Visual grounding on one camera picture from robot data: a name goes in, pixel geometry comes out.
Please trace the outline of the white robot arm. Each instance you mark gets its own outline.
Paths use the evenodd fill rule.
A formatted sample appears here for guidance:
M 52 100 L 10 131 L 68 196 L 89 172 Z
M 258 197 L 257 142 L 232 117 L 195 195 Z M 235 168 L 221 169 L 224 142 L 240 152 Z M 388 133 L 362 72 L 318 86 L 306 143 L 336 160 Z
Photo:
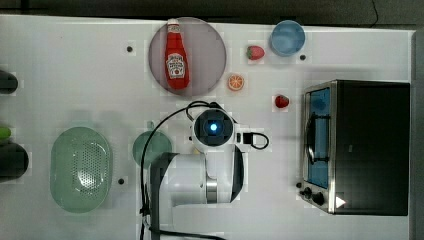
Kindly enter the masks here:
M 244 161 L 234 120 L 222 109 L 200 113 L 191 125 L 196 154 L 162 153 L 149 167 L 149 240 L 184 240 L 196 233 L 173 229 L 180 205 L 232 202 L 243 188 Z

